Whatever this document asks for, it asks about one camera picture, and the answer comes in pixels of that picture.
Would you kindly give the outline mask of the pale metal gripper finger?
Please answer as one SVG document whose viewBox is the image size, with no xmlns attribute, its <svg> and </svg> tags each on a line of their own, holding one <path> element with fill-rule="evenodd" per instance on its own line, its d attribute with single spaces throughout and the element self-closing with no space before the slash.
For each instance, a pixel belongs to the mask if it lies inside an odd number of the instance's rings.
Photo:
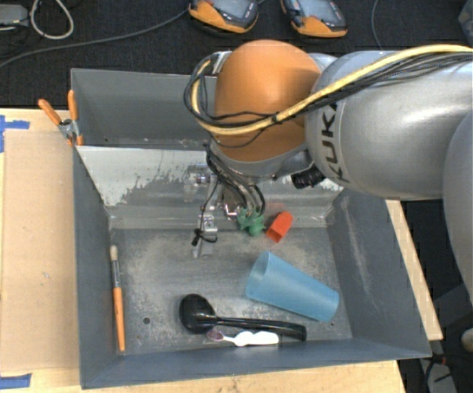
<svg viewBox="0 0 473 393">
<path fill-rule="evenodd" d="M 218 240 L 218 227 L 213 215 L 202 215 L 193 232 L 191 241 L 191 254 L 195 259 L 212 255 L 214 244 Z"/>
<path fill-rule="evenodd" d="M 202 188 L 208 188 L 211 181 L 211 169 L 206 164 L 189 165 L 182 176 L 183 200 L 192 202 Z"/>
</svg>

